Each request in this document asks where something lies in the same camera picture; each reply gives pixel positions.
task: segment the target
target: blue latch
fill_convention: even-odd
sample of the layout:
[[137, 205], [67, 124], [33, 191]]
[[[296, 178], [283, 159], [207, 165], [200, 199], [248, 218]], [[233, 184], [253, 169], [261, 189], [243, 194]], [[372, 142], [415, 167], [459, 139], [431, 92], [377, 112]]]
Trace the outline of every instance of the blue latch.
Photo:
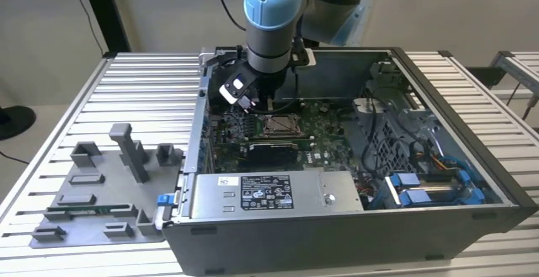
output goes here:
[[389, 178], [395, 187], [419, 187], [421, 185], [416, 173], [395, 173]]
[[404, 191], [399, 195], [403, 207], [423, 206], [429, 203], [431, 197], [424, 190]]
[[457, 178], [463, 182], [464, 186], [468, 186], [472, 182], [468, 173], [463, 170], [457, 171]]
[[161, 194], [157, 196], [157, 206], [172, 206], [175, 204], [175, 196]]

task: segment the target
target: black cable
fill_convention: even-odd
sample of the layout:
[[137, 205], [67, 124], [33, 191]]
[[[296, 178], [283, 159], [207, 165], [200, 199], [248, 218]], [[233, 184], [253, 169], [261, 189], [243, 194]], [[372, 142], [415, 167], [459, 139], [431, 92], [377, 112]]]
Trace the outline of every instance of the black cable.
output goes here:
[[4, 156], [7, 159], [15, 160], [16, 162], [25, 163], [27, 165], [31, 164], [29, 162], [25, 162], [24, 160], [19, 159], [19, 158], [5, 155], [1, 151], [0, 151], [0, 155]]
[[523, 121], [524, 121], [526, 118], [528, 117], [530, 111], [531, 111], [531, 107], [527, 107], [526, 112], [524, 112], [524, 115], [522, 116], [522, 120], [523, 120]]
[[272, 110], [272, 111], [252, 110], [253, 113], [256, 113], [256, 114], [264, 114], [264, 115], [279, 113], [279, 112], [281, 112], [285, 108], [288, 108], [288, 107], [293, 104], [293, 102], [297, 100], [297, 94], [299, 94], [297, 72], [296, 72], [296, 70], [295, 70], [293, 68], [291, 68], [291, 70], [292, 70], [292, 73], [293, 73], [293, 77], [295, 77], [295, 79], [296, 79], [296, 87], [293, 88], [293, 97], [292, 97], [292, 100], [289, 101], [289, 103], [287, 103], [287, 104], [283, 105], [280, 108], [277, 108], [277, 109], [275, 109], [275, 110]]
[[520, 87], [520, 83], [516, 84], [516, 87], [515, 87], [515, 89], [514, 89], [514, 91], [511, 93], [511, 96], [508, 97], [506, 105], [508, 105], [511, 103], [512, 97], [515, 96], [515, 93], [519, 90], [519, 87]]
[[225, 0], [220, 0], [220, 4], [223, 5], [223, 9], [227, 12], [228, 18], [231, 20], [231, 22], [236, 25], [237, 29], [240, 29], [241, 31], [245, 31], [245, 28], [240, 26], [240, 24], [236, 22], [236, 20], [233, 19], [232, 15], [229, 14], [228, 8], [227, 8], [227, 4], [225, 4]]
[[91, 15], [88, 14], [88, 10], [85, 9], [83, 0], [79, 0], [79, 2], [81, 3], [81, 7], [83, 7], [83, 10], [84, 10], [84, 13], [85, 13], [85, 17], [88, 18], [88, 24], [89, 24], [89, 26], [91, 26], [91, 31], [92, 31], [95, 43], [97, 44], [97, 47], [99, 47], [99, 50], [101, 51], [101, 56], [103, 56], [103, 55], [104, 55], [103, 47], [101, 47], [101, 44], [99, 43], [97, 36], [95, 35], [93, 26], [92, 26], [92, 20], [91, 20]]
[[368, 152], [368, 149], [371, 148], [373, 135], [376, 133], [376, 118], [377, 118], [373, 99], [367, 98], [367, 102], [368, 102], [368, 100], [371, 100], [371, 104], [372, 104], [372, 121], [371, 121], [371, 130], [368, 132], [368, 137], [367, 137], [367, 145], [364, 146], [363, 152], [361, 152], [361, 164], [363, 164], [363, 167], [367, 170], [367, 172], [372, 174], [373, 178], [377, 178], [377, 172], [367, 166], [367, 152]]

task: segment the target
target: aluminum workbench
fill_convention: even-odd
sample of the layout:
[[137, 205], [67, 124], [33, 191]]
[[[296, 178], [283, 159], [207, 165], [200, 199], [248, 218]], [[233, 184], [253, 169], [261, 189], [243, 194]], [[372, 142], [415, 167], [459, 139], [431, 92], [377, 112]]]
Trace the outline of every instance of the aluminum workbench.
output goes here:
[[[408, 52], [441, 96], [539, 203], [539, 136], [452, 57]], [[8, 276], [177, 276], [167, 242], [32, 249], [43, 219], [72, 165], [77, 141], [101, 150], [115, 122], [152, 148], [188, 151], [200, 76], [199, 54], [125, 53], [103, 59], [0, 206], [0, 274]], [[532, 276], [539, 275], [539, 215], [511, 232], [484, 236], [452, 261], [381, 264], [256, 276]]]
[[539, 52], [500, 51], [491, 66], [500, 67], [535, 95], [539, 95]]

